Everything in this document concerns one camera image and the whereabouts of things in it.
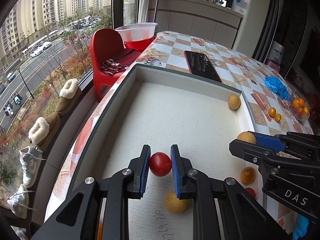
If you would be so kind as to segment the blue gloved hand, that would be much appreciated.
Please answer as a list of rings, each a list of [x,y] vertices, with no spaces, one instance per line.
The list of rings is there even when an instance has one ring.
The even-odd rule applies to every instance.
[[[315,223],[298,214],[293,226],[292,239],[314,239],[315,236]]]

